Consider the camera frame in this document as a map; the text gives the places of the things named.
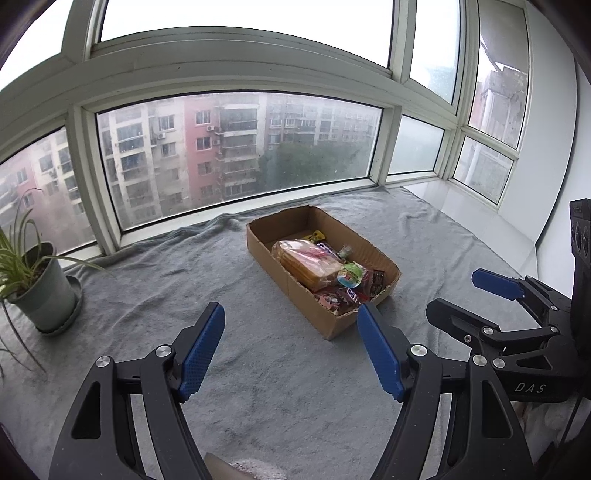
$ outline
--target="tree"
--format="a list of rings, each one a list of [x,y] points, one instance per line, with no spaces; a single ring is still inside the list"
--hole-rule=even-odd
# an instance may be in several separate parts
[[[371,144],[322,142],[282,143],[259,159],[263,192],[327,181],[365,177]]]

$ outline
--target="white wall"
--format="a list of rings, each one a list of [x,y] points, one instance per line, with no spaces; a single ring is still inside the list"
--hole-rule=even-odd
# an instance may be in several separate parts
[[[560,191],[576,118],[574,58],[558,32],[527,3],[530,33],[530,111],[519,160],[499,214],[536,242]]]
[[[591,85],[580,67],[579,108],[573,153],[564,186],[538,244],[538,278],[570,298],[574,257],[570,251],[569,202],[591,198]]]

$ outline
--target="potted plant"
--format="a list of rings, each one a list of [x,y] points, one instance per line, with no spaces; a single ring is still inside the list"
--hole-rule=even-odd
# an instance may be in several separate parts
[[[72,317],[74,308],[80,300],[58,260],[69,260],[103,271],[104,269],[84,260],[56,255],[51,242],[41,241],[37,225],[30,218],[32,208],[19,219],[22,198],[28,192],[29,190],[18,202],[14,224],[9,227],[8,235],[0,228],[0,301],[20,344],[41,367],[14,328],[5,300],[16,305],[41,333],[56,332]],[[27,249],[25,237],[28,230],[34,232],[37,242]],[[7,348],[4,350],[16,359]]]

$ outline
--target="gray cloth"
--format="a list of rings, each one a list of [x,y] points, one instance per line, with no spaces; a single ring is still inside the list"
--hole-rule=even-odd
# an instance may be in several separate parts
[[[425,307],[437,297],[502,329],[536,326],[515,302],[470,283],[479,267],[505,275],[515,271],[408,190],[371,189],[312,203],[399,266],[400,282],[379,309],[411,342],[440,356],[468,358],[467,346],[427,323]],[[0,421],[41,479],[48,476],[61,426],[93,361],[103,354],[116,361],[145,356],[192,325],[212,300],[226,310],[226,330],[201,390],[183,406],[202,454],[209,451],[228,462],[258,459],[279,466],[290,480],[371,476],[400,406],[380,387],[357,330],[323,340],[250,256],[246,224],[279,209],[222,215],[137,243],[101,260],[113,276],[72,269],[83,284],[85,303],[59,337],[44,338],[17,317],[48,377],[2,354],[7,378],[0,388]],[[16,349],[5,322],[0,332]],[[138,417],[141,405],[139,399],[134,404]],[[439,464],[449,399],[443,406],[423,477]],[[137,430],[147,473],[158,478],[145,419]]]

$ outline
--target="plastic bag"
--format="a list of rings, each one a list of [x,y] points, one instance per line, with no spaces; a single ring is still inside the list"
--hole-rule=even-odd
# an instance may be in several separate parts
[[[336,283],[342,263],[308,240],[279,240],[271,254],[297,281],[311,291]]]

